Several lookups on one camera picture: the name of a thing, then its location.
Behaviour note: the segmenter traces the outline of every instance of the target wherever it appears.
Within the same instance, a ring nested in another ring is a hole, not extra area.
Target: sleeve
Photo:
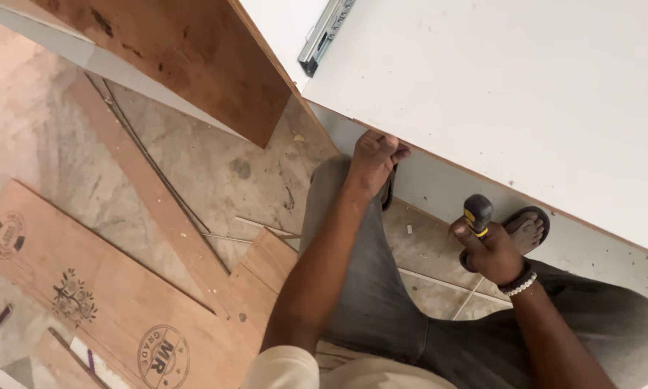
[[[276,346],[254,358],[242,389],[319,389],[319,367],[295,346]]]

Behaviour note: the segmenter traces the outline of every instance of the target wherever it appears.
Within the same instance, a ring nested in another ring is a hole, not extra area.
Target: leg
[[[648,384],[648,299],[528,260],[562,317],[620,389]],[[432,320],[419,366],[462,388],[530,388],[513,310],[477,321]]]
[[[300,254],[316,236],[346,180],[350,157],[335,156],[312,174]],[[425,342],[427,316],[408,296],[381,222],[381,194],[372,199],[350,255],[338,306],[323,338],[335,345],[415,363]]]

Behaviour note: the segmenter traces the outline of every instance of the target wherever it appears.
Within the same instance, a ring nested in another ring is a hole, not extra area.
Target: bracelet
[[[498,287],[503,294],[513,296],[531,286],[536,278],[537,274],[535,274],[531,269],[531,264],[524,262],[521,274],[513,282],[503,287],[498,285]]]
[[[521,286],[519,286],[516,289],[513,289],[511,291],[503,292],[503,293],[506,294],[507,296],[513,296],[515,294],[519,294],[522,291],[526,290],[527,287],[531,286],[533,284],[533,282],[535,282],[536,278],[537,278],[537,273],[533,272],[533,275],[526,282],[524,282]]]

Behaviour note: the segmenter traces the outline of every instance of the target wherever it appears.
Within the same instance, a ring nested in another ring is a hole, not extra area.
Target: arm
[[[504,228],[490,223],[480,241],[462,219],[452,231],[466,246],[471,266],[497,285],[508,285],[523,270],[523,259]],[[539,388],[613,389],[609,377],[571,331],[543,286],[536,280],[511,296],[513,313],[530,353]]]
[[[293,345],[314,355],[321,332],[338,303],[367,205],[394,164],[408,155],[410,151],[399,147],[396,137],[383,137],[373,131],[360,137],[346,182],[276,299],[261,352],[278,345]]]

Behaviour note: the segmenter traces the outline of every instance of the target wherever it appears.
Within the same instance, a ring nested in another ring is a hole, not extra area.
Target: beige shirt
[[[419,367],[324,342],[317,345],[317,359],[294,346],[268,349],[254,358],[241,388],[456,389],[447,380]]]

